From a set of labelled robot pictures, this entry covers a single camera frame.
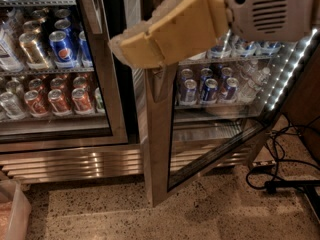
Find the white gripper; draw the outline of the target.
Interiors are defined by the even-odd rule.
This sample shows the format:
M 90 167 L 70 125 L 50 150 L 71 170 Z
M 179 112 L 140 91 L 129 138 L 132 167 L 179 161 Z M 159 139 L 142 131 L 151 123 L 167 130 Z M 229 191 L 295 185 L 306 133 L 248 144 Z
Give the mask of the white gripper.
M 319 26 L 319 0 L 224 0 L 232 32 L 248 41 L 296 42 Z

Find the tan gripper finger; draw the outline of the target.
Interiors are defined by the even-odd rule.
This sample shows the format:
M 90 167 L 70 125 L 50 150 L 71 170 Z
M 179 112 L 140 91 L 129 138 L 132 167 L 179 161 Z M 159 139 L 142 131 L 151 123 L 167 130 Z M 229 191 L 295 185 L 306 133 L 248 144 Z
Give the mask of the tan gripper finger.
M 229 30 L 224 0 L 164 0 L 147 21 L 109 41 L 132 68 L 168 66 L 214 47 Z

